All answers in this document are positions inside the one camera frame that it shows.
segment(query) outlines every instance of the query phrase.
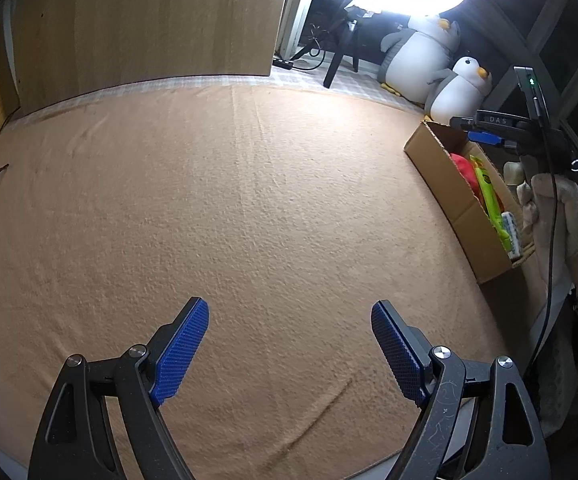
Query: blue textured pad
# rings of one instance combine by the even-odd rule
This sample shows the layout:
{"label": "blue textured pad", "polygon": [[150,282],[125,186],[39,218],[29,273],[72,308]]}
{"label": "blue textured pad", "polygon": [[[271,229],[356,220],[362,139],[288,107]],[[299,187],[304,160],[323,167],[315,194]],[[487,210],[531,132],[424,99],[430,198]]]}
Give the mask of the blue textured pad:
{"label": "blue textured pad", "polygon": [[427,398],[424,370],[380,303],[376,303],[371,309],[371,329],[384,357],[387,358],[400,391],[407,399],[413,400],[416,406],[422,406]]}
{"label": "blue textured pad", "polygon": [[156,378],[149,393],[156,406],[178,392],[208,326],[209,306],[198,300],[156,365]]}

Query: hand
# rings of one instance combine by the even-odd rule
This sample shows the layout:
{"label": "hand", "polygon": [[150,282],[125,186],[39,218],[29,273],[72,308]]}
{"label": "hand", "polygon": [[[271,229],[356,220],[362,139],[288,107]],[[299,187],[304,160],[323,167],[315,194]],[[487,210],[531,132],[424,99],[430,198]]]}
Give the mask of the hand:
{"label": "hand", "polygon": [[[563,220],[565,225],[562,233],[559,232],[560,229],[556,228],[554,281],[556,280],[560,253],[564,252],[566,266],[578,292],[578,184],[563,176],[556,175],[556,189],[558,192],[558,218]],[[549,240],[555,204],[550,174],[535,175],[531,179],[531,187],[526,182],[518,186],[518,198],[522,205],[524,224],[533,229],[534,243],[542,270],[544,263],[548,262],[549,258]]]}

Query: large penguin plush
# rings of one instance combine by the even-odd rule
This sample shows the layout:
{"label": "large penguin plush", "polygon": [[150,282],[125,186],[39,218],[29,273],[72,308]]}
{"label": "large penguin plush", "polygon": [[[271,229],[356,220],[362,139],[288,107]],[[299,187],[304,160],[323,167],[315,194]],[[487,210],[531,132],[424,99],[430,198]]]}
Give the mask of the large penguin plush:
{"label": "large penguin plush", "polygon": [[492,88],[491,74],[472,57],[460,58],[453,70],[438,70],[427,82],[432,91],[424,113],[441,124],[452,117],[473,117]]}
{"label": "large penguin plush", "polygon": [[393,93],[424,104],[433,89],[431,75],[447,68],[460,45],[460,27],[440,16],[412,16],[408,28],[387,34],[380,42],[386,52],[378,81]]}

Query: beige blanket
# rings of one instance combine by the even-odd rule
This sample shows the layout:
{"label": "beige blanket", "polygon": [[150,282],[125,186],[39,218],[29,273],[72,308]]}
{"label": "beige blanket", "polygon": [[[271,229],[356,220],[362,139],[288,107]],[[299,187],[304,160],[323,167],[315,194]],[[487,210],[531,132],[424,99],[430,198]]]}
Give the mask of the beige blanket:
{"label": "beige blanket", "polygon": [[239,86],[107,98],[6,129],[0,447],[28,462],[68,355],[116,357],[198,295],[210,326],[163,407],[198,480],[338,480],[400,449],[418,410],[371,333],[376,300],[464,358],[505,351],[402,151],[419,120]]}

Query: open cardboard box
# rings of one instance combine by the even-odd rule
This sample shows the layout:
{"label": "open cardboard box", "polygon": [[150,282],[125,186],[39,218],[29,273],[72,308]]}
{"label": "open cardboard box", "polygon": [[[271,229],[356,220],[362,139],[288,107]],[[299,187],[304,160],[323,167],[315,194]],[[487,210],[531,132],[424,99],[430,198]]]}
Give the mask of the open cardboard box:
{"label": "open cardboard box", "polygon": [[522,229],[519,204],[482,149],[475,142],[470,142],[465,132],[425,121],[406,142],[405,152],[449,219],[478,283],[488,282],[520,266],[533,253],[533,245],[518,233],[522,257],[515,262],[509,259],[480,201],[451,160],[449,153],[457,153],[467,159],[469,155],[480,158],[504,209],[514,215],[518,230]]}

